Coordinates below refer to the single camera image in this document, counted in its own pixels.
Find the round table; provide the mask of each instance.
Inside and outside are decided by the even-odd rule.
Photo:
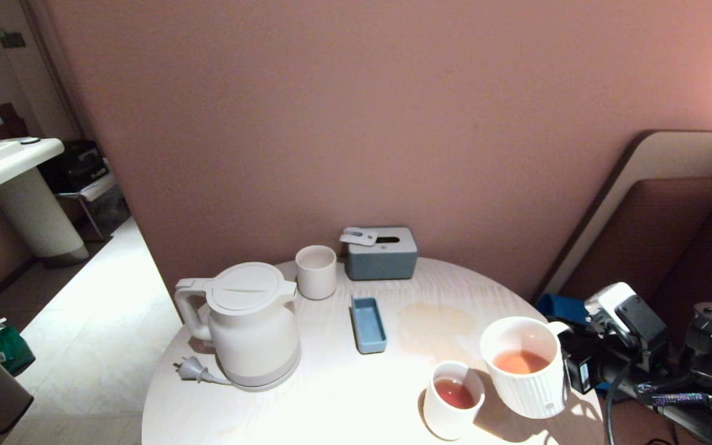
[[[295,279],[293,261],[277,267]],[[385,352],[356,350],[351,295],[378,301]],[[150,382],[142,443],[440,443],[424,423],[422,400],[433,367],[443,360],[468,364],[486,386],[486,402],[461,443],[604,442],[594,391],[571,392],[565,411],[546,420],[518,416],[498,398],[480,357],[480,335],[503,316],[543,317],[474,271],[419,258],[412,279],[351,281],[338,264],[336,293],[320,301],[298,296],[294,309],[302,343],[299,368],[265,392],[181,381],[173,363],[189,355],[223,375],[214,351],[181,328]]]

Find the white cup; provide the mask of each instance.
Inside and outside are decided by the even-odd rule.
[[[457,380],[472,395],[475,405],[461,409],[449,405],[436,391],[435,382],[439,378]],[[485,386],[473,369],[460,362],[441,362],[433,371],[433,377],[427,383],[425,401],[422,407],[427,428],[441,439],[455,440],[463,437],[469,425],[474,423],[477,412],[485,402]]]
[[[526,316],[508,316],[491,323],[480,339],[480,351],[488,365],[502,402],[530,419],[553,417],[565,409],[570,385],[565,381],[562,346],[557,335],[570,329],[554,321],[543,323]],[[548,365],[531,374],[499,369],[494,361],[504,352],[531,352]]]
[[[337,254],[325,245],[309,245],[296,253],[299,292],[311,300],[330,297],[337,287]]]

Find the blue dish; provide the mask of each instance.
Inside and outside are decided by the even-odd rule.
[[[378,312],[378,302],[374,298],[355,299],[351,296],[350,312],[358,351],[362,354],[384,352],[386,332]]]

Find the white kettle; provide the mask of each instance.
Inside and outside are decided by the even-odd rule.
[[[186,328],[212,342],[230,382],[246,391],[264,391],[284,382],[299,365],[296,316],[284,305],[296,284],[265,263],[235,265],[215,278],[181,279],[175,301]],[[189,297],[207,299],[207,324]]]

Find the red tea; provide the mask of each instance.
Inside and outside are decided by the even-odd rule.
[[[494,358],[494,366],[512,374],[531,374],[545,368],[548,363],[545,358],[529,351],[508,351]]]
[[[469,409],[477,404],[466,386],[454,378],[437,378],[433,386],[444,402],[455,408]]]

